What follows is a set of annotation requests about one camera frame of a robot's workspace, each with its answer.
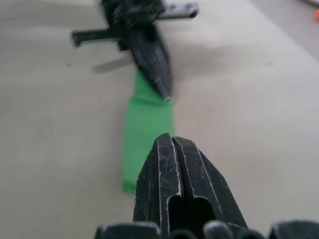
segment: green tape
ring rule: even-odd
[[[135,92],[128,102],[124,135],[123,190],[135,193],[136,181],[154,140],[173,134],[172,101],[164,102],[140,72]]]

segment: green paper strip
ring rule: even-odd
[[[172,101],[164,102],[140,72],[135,92],[128,102],[124,135],[123,190],[135,193],[136,181],[154,140],[163,133],[173,134]]]

